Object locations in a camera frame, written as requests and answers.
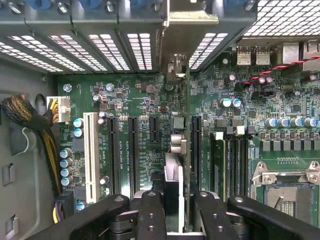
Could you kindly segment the black empty RAM slot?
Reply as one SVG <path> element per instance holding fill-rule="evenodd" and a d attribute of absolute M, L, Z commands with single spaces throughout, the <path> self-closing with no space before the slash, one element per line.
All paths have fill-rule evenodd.
<path fill-rule="evenodd" d="M 226 197 L 229 198 L 237 193 L 237 160 L 238 160 L 238 141 L 231 135 L 227 136 L 226 141 Z"/>
<path fill-rule="evenodd" d="M 249 150 L 249 140 L 248 135 L 243 135 L 240 140 L 239 150 L 239 194 L 247 196 L 248 193 L 248 150 Z"/>

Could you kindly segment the long black PCIe expansion slot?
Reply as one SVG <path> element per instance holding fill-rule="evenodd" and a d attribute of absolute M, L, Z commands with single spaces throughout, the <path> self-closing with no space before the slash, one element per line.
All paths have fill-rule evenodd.
<path fill-rule="evenodd" d="M 191 166 L 199 190 L 202 189 L 202 117 L 191 116 Z"/>
<path fill-rule="evenodd" d="M 139 144 L 139 118 L 128 118 L 128 146 L 129 146 L 129 183 L 130 197 L 133 199 L 140 190 L 140 144 Z"/>
<path fill-rule="evenodd" d="M 119 123 L 117 117 L 107 118 L 107 140 L 110 166 L 110 191 L 119 194 L 120 187 L 120 147 L 119 147 Z"/>

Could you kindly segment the short black PCIe expansion slot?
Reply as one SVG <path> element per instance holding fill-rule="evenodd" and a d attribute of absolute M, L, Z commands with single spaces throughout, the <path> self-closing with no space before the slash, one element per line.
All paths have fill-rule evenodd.
<path fill-rule="evenodd" d="M 149 118 L 149 136 L 150 136 L 150 144 L 153 148 L 160 143 L 159 116 L 151 116 Z"/>

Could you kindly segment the white PCI expansion slot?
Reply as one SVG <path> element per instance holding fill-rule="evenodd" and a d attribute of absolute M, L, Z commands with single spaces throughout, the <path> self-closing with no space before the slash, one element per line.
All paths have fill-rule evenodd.
<path fill-rule="evenodd" d="M 100 193 L 99 126 L 97 112 L 83 113 L 85 194 L 88 204 L 96 203 Z"/>

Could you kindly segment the green motherboard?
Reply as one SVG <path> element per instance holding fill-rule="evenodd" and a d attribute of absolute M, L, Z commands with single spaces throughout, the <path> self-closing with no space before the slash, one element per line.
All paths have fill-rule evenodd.
<path fill-rule="evenodd" d="M 118 118 L 120 193 L 129 198 L 129 210 L 117 215 L 98 238 L 136 240 L 142 194 L 159 192 L 164 210 L 166 240 L 207 239 L 195 206 L 194 194 L 217 194 L 224 205 L 241 195 L 240 140 L 249 136 L 250 180 L 259 161 L 273 170 L 300 169 L 312 160 L 320 164 L 320 71 L 303 72 L 289 64 L 237 65 L 236 53 L 225 53 L 206 72 L 191 70 L 191 114 L 202 118 L 202 189 L 191 185 L 191 231 L 175 235 L 167 230 L 164 200 L 165 154 L 170 144 L 169 113 L 178 109 L 178 92 L 166 91 L 160 74 L 62 75 L 60 97 L 70 98 L 70 123 L 61 123 L 59 182 L 62 192 L 73 191 L 74 214 L 95 203 L 86 202 L 83 113 L 97 113 L 100 198 L 111 193 L 107 118 Z M 149 119 L 159 116 L 160 143 L 150 143 Z M 128 118 L 139 119 L 139 191 L 131 198 Z M 227 136 L 237 140 L 237 193 L 227 198 Z M 231 216 L 241 240 L 252 231 L 240 216 Z"/>

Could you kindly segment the white power connector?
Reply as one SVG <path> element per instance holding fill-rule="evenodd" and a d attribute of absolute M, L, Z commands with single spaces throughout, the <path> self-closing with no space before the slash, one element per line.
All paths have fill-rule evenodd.
<path fill-rule="evenodd" d="M 46 106 L 52 110 L 53 123 L 70 123 L 71 105 L 68 96 L 47 96 Z"/>

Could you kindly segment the grey metal PC case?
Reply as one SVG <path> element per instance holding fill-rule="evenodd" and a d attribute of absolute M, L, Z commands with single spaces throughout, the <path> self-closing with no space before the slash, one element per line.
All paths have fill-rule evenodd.
<path fill-rule="evenodd" d="M 270 66 L 284 65 L 283 45 L 320 41 L 320 0 L 214 0 L 218 24 L 206 33 L 227 37 L 195 70 L 205 73 L 237 47 L 269 47 Z M 54 225 L 53 202 L 63 188 L 59 176 L 60 124 L 53 123 L 47 97 L 59 97 L 58 77 L 162 74 L 165 0 L 0 0 L 0 42 L 63 72 L 49 72 L 0 52 L 0 240 L 27 240 Z M 152 70 L 138 70 L 127 34 L 149 33 Z M 116 70 L 89 39 L 110 34 L 130 70 Z M 85 72 L 55 63 L 8 36 L 32 36 Z M 69 35 L 107 71 L 94 71 L 49 36 Z"/>

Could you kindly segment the silver USB port block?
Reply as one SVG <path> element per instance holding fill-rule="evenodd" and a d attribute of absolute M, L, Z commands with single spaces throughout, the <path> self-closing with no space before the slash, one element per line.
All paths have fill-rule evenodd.
<path fill-rule="evenodd" d="M 268 66 L 270 65 L 270 48 L 267 46 L 257 46 L 255 48 L 256 65 Z"/>
<path fill-rule="evenodd" d="M 252 50 L 248 46 L 236 48 L 236 64 L 238 66 L 250 66 L 252 64 Z"/>

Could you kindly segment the vented metal slot cover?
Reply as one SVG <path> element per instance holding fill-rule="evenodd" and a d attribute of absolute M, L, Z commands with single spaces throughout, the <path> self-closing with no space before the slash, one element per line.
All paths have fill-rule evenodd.
<path fill-rule="evenodd" d="M 59 52 L 53 50 L 51 47 L 47 46 L 43 43 L 43 41 L 39 41 L 30 35 L 22 35 L 22 36 L 8 36 L 9 39 L 16 41 L 17 43 L 31 49 L 32 51 L 46 57 L 55 63 L 67 68 L 72 72 L 85 72 L 86 69 L 71 61 L 69 58 L 61 55 Z"/>
<path fill-rule="evenodd" d="M 137 63 L 138 70 L 151 71 L 153 69 L 151 35 L 146 32 L 128 33 L 127 38 Z"/>
<path fill-rule="evenodd" d="M 28 64 L 31 64 L 33 66 L 36 66 L 38 68 L 41 68 L 43 70 L 49 71 L 51 73 L 62 73 L 63 70 L 55 67 L 45 61 L 42 61 L 32 55 L 29 55 L 23 51 L 20 51 L 10 45 L 7 45 L 0 41 L 0 53 L 6 54 L 8 56 L 14 57 L 18 60 L 21 60 L 23 62 L 26 62 Z"/>
<path fill-rule="evenodd" d="M 227 36 L 227 33 L 206 33 L 188 61 L 189 69 L 197 70 Z"/>
<path fill-rule="evenodd" d="M 130 70 L 128 63 L 110 34 L 89 34 L 88 38 L 117 71 Z"/>
<path fill-rule="evenodd" d="M 108 71 L 96 57 L 83 48 L 83 46 L 70 35 L 49 35 L 48 37 L 94 71 Z"/>

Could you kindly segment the silver network port block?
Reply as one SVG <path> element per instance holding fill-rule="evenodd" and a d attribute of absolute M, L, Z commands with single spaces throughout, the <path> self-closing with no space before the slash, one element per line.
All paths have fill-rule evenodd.
<path fill-rule="evenodd" d="M 294 63 L 291 68 L 300 72 L 320 72 L 320 41 L 309 40 L 284 43 L 282 63 Z"/>

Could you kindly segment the CPU socket with metal frame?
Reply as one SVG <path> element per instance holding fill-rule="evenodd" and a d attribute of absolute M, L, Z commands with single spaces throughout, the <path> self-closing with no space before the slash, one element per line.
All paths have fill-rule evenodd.
<path fill-rule="evenodd" d="M 320 164 L 298 169 L 271 169 L 259 161 L 252 173 L 249 197 L 320 228 Z"/>

